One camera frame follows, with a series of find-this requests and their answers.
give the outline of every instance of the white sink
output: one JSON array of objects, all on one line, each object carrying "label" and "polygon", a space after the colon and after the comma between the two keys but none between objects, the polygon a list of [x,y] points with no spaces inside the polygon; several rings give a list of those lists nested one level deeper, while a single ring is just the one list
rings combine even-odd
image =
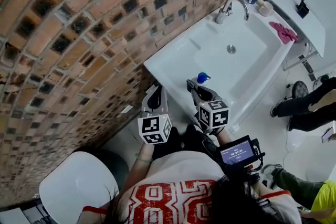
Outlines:
[{"label": "white sink", "polygon": [[[144,64],[193,118],[196,109],[186,80],[206,72],[206,87],[215,90],[231,107],[229,126],[250,107],[281,65],[293,42],[284,45],[269,22],[291,27],[277,14],[263,17],[249,5],[250,18],[233,1],[233,14],[222,25],[214,22],[218,10],[200,20],[163,47]],[[235,47],[230,54],[227,46]]]}]

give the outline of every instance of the brick wall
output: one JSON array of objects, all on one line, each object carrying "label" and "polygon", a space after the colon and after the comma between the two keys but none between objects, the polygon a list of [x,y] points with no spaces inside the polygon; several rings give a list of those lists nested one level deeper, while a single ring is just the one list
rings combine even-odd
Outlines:
[{"label": "brick wall", "polygon": [[0,0],[0,207],[135,116],[143,62],[224,2]]}]

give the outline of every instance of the sink drain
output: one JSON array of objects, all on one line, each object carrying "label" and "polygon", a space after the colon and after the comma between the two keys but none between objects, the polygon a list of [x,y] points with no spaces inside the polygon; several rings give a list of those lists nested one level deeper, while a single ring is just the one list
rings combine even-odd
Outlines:
[{"label": "sink drain", "polygon": [[227,50],[227,52],[228,52],[229,54],[234,54],[234,53],[236,52],[236,48],[235,48],[235,46],[233,46],[233,45],[228,45],[228,46],[226,47],[226,50]]}]

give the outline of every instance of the phone screen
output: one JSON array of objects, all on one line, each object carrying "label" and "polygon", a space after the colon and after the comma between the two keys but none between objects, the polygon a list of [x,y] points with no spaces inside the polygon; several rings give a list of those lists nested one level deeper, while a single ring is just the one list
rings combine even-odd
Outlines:
[{"label": "phone screen", "polygon": [[334,129],[330,127],[327,132],[322,135],[322,143],[326,142],[334,134]]},{"label": "phone screen", "polygon": [[254,155],[249,141],[222,150],[220,154],[226,164],[236,164]]}]

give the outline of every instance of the white cube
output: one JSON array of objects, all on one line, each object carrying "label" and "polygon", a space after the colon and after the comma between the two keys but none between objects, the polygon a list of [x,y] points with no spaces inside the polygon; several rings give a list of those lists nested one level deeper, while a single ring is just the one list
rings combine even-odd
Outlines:
[{"label": "white cube", "polygon": [[223,100],[200,103],[198,119],[210,129],[223,127],[229,122],[230,108]]},{"label": "white cube", "polygon": [[160,144],[168,140],[172,124],[168,114],[138,119],[139,134],[146,144]]}]

